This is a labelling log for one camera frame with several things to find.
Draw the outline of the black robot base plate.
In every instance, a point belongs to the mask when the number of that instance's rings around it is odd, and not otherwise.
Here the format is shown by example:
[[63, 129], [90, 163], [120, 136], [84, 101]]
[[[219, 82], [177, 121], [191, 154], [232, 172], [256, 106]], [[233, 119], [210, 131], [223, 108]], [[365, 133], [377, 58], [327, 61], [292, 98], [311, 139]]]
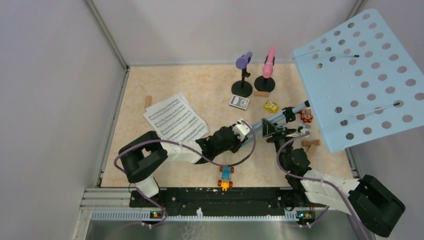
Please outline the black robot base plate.
[[131, 208], [164, 208], [170, 217], [265, 217], [285, 216], [314, 221], [320, 214], [317, 204], [309, 202], [290, 187], [168, 187], [145, 199], [136, 190], [130, 195]]

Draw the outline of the light blue music stand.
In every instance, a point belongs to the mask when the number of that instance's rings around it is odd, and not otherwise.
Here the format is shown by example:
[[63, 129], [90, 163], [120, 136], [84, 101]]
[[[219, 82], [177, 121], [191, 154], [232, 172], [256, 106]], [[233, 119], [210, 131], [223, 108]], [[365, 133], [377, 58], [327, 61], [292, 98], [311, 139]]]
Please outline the light blue music stand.
[[376, 9], [367, 9], [292, 53], [327, 149], [424, 124], [424, 76]]

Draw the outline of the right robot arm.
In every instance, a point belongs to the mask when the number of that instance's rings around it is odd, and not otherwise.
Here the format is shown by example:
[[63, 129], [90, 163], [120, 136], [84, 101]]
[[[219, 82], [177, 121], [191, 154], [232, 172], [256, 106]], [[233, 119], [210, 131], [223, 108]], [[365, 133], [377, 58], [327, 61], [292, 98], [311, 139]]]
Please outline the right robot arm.
[[294, 141], [310, 134], [306, 125], [287, 128], [265, 118], [261, 125], [262, 136], [275, 145], [276, 162], [294, 190], [297, 205], [325, 205], [348, 214], [378, 236], [387, 238], [392, 233], [406, 206], [377, 178], [343, 178], [311, 168], [305, 150], [293, 148]]

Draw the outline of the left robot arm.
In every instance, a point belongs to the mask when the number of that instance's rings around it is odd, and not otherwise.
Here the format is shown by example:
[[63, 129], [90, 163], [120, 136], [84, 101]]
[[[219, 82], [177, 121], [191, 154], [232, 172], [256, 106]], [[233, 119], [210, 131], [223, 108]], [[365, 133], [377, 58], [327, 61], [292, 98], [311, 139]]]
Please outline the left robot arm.
[[160, 202], [161, 194], [153, 173], [163, 163], [213, 164], [218, 155], [237, 152], [248, 140], [251, 130], [248, 123], [238, 121], [208, 137], [183, 142], [162, 139], [156, 131], [148, 131], [119, 150], [114, 166], [142, 192], [141, 200], [154, 207]]

